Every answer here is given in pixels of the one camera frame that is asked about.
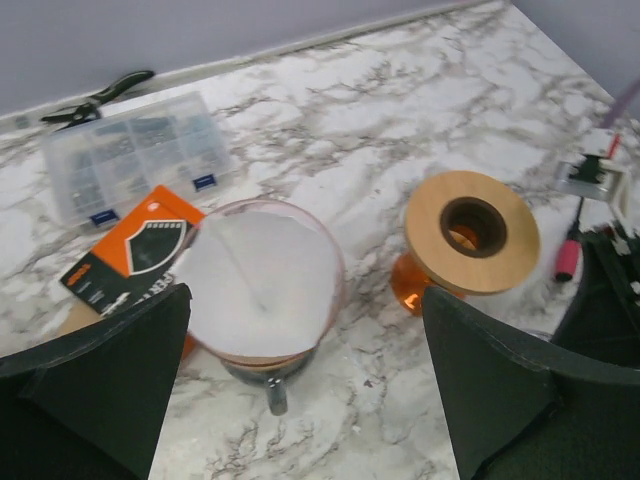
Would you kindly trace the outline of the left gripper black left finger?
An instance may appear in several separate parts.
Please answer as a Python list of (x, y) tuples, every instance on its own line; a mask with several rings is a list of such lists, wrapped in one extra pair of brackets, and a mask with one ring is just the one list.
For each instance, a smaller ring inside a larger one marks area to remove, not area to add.
[(184, 284), (1, 360), (4, 479), (146, 479), (190, 318)]

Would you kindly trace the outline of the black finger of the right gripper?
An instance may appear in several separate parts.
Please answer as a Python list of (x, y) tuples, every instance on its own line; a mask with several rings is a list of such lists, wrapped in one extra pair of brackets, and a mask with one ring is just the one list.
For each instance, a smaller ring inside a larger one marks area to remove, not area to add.
[(639, 236), (619, 224), (582, 234), (581, 279), (551, 342), (622, 367), (639, 366)]

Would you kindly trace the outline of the orange coffee filter box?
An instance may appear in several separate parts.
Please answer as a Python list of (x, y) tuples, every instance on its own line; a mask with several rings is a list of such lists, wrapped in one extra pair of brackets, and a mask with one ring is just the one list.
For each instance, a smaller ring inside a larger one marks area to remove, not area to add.
[(171, 267), (205, 214), (165, 186), (156, 187), (60, 279), (75, 297), (57, 334), (120, 313), (174, 282)]

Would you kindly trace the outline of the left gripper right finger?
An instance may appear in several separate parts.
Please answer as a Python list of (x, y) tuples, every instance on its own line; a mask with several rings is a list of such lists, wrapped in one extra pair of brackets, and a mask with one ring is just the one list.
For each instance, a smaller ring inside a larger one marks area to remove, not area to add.
[(639, 372), (566, 350), (439, 287), (423, 323), (462, 479), (636, 479)]

